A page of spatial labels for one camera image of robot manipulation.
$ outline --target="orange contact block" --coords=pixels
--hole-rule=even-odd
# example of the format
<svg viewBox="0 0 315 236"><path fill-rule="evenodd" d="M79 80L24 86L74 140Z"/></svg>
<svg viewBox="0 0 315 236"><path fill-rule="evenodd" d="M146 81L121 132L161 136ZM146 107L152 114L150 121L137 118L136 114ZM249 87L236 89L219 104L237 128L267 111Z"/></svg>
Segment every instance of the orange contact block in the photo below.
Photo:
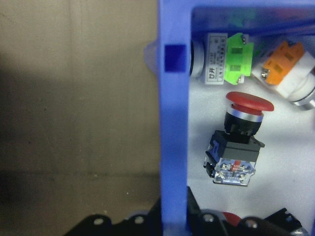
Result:
<svg viewBox="0 0 315 236"><path fill-rule="evenodd" d="M302 43L298 42L289 47L284 41L267 59L264 68L269 70L266 82L270 85L278 85L289 71L295 66L297 61L303 56L304 49Z"/></svg>

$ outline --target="cardboard surface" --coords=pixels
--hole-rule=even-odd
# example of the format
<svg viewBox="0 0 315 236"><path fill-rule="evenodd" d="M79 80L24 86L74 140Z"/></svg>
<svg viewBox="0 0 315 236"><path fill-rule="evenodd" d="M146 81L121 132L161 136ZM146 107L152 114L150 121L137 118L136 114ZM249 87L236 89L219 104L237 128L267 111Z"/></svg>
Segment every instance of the cardboard surface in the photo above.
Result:
<svg viewBox="0 0 315 236"><path fill-rule="evenodd" d="M114 222L151 207L158 89L143 48L156 37L156 2L3 1L0 9L0 174L21 188L21 201L0 200L0 232L63 234L104 213L91 193ZM97 186L90 175L102 176ZM125 199L114 186L137 194ZM27 227L29 219L38 224Z"/></svg>

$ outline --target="white label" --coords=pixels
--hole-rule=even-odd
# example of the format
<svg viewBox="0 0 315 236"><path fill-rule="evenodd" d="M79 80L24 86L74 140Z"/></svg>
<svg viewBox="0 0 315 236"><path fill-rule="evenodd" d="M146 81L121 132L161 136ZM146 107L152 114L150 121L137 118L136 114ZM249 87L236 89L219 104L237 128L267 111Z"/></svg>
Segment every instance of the white label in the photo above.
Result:
<svg viewBox="0 0 315 236"><path fill-rule="evenodd" d="M208 34L207 66L205 83L208 85L223 84L227 34Z"/></svg>

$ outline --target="silver ring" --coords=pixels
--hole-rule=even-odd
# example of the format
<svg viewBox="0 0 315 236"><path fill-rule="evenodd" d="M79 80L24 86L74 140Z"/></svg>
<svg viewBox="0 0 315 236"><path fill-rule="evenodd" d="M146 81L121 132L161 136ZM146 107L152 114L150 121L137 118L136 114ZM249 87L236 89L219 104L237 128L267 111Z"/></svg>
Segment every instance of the silver ring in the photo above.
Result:
<svg viewBox="0 0 315 236"><path fill-rule="evenodd" d="M262 122L262 119L264 117L263 113L261 113L261 116L257 116L257 115L252 115L252 114L248 114L245 112L240 112L240 111L232 108L232 105L227 109L227 112L232 116L235 116L235 117L240 118L240 119L252 121L252 122Z"/></svg>
<svg viewBox="0 0 315 236"><path fill-rule="evenodd" d="M315 108L315 88L306 97L290 103L304 111Z"/></svg>

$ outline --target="blue plastic enclosure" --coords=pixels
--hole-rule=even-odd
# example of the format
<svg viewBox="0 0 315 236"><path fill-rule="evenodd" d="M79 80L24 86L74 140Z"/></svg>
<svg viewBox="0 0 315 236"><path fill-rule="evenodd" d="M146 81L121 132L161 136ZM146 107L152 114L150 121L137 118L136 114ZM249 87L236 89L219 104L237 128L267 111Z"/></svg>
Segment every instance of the blue plastic enclosure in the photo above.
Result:
<svg viewBox="0 0 315 236"><path fill-rule="evenodd" d="M158 2L157 40L145 48L145 61L158 77L164 235L188 233L186 196L190 40L205 32L242 32L250 36L312 35L315 34L315 1Z"/></svg>

